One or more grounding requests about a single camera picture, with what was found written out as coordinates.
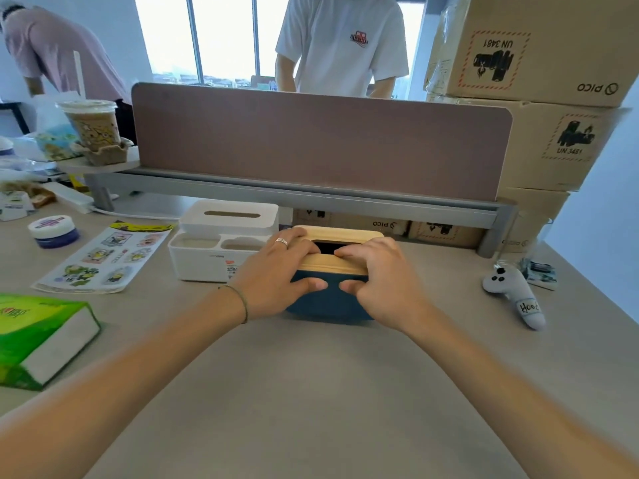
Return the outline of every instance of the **wooden lid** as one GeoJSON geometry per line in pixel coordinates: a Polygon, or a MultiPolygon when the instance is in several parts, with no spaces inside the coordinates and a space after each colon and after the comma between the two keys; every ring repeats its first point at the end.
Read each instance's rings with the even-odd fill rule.
{"type": "MultiPolygon", "coordinates": [[[[371,239],[384,236],[380,232],[368,230],[333,229],[330,227],[312,227],[310,225],[297,225],[297,227],[303,227],[308,232],[306,236],[298,237],[298,239],[311,241],[363,244],[371,239]]],[[[302,259],[302,263],[298,269],[300,271],[328,272],[333,274],[368,275],[368,270],[365,265],[360,265],[327,253],[308,254],[302,259]]]]}

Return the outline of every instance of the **pink shirt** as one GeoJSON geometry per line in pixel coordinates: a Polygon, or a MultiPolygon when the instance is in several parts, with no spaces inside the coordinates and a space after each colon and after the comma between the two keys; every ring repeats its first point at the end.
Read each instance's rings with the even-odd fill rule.
{"type": "Polygon", "coordinates": [[[128,91],[92,31],[40,7],[20,9],[4,21],[4,41],[22,75],[42,75],[60,92],[78,92],[74,50],[80,53],[87,99],[130,103],[128,91]]]}

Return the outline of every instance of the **hand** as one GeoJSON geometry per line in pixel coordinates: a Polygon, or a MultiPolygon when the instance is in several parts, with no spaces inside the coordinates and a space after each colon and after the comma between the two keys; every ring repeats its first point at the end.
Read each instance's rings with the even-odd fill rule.
{"type": "Polygon", "coordinates": [[[249,319],[282,312],[304,294],[328,287],[326,281],[314,277],[291,282],[302,259],[310,253],[320,253],[320,250],[307,239],[298,239],[288,249],[277,239],[292,242],[304,235],[306,229],[300,227],[276,233],[258,253],[240,266],[229,282],[229,285],[244,294],[249,319]]]}
{"type": "Polygon", "coordinates": [[[339,288],[356,296],[366,312],[384,326],[405,331],[409,322],[433,309],[418,275],[392,238],[341,247],[335,255],[365,262],[368,282],[345,280],[339,288]]]}

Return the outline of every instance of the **green tissue pack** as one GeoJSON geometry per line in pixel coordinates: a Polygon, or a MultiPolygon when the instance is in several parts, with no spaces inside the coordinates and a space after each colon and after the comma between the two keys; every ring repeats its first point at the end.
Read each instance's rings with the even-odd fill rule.
{"type": "Polygon", "coordinates": [[[98,333],[88,303],[0,294],[0,385],[42,390],[98,333]]]}

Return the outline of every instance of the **pink desk divider panel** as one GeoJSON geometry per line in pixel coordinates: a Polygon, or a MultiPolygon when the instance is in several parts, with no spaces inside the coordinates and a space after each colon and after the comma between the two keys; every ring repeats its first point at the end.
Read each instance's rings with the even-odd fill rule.
{"type": "Polygon", "coordinates": [[[487,106],[133,87],[143,167],[494,201],[512,117],[487,106]]]}

